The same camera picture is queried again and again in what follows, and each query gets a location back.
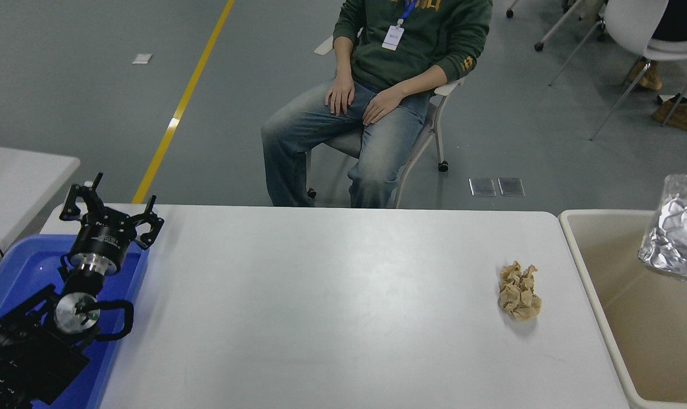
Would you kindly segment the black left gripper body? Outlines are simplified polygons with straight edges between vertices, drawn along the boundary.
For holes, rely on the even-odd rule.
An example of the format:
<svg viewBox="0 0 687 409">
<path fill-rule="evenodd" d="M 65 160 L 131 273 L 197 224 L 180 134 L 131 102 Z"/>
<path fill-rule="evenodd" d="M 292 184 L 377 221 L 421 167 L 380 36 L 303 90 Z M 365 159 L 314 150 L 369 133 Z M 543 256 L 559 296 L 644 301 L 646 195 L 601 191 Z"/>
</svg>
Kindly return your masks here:
<svg viewBox="0 0 687 409">
<path fill-rule="evenodd" d="M 122 267 L 128 247 L 136 238 L 136 228 L 83 220 L 80 223 L 77 238 L 69 251 L 70 263 L 81 266 L 96 254 L 99 258 L 105 258 L 109 265 Z"/>
</svg>

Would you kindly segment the person's right hand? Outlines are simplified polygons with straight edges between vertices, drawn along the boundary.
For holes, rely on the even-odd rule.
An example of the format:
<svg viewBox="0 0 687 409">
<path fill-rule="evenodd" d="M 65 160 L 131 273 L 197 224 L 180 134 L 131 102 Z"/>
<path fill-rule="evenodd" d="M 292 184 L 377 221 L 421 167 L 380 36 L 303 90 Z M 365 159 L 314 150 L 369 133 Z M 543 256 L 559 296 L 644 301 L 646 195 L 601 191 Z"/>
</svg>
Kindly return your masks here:
<svg viewBox="0 0 687 409">
<path fill-rule="evenodd" d="M 348 113 L 355 96 L 354 81 L 348 77 L 336 77 L 323 103 L 332 115 L 340 116 Z"/>
</svg>

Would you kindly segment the person's left hand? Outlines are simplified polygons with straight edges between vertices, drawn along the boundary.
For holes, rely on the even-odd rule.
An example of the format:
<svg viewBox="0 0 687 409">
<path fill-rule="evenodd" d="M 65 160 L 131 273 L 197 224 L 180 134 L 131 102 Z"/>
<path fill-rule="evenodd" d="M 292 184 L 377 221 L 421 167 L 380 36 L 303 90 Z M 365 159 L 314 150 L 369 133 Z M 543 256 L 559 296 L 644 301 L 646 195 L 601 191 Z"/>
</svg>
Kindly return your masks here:
<svg viewBox="0 0 687 409">
<path fill-rule="evenodd" d="M 380 119 L 393 112 L 404 97 L 402 92 L 395 88 L 380 91 L 364 110 L 362 119 L 364 127 L 379 122 Z"/>
</svg>

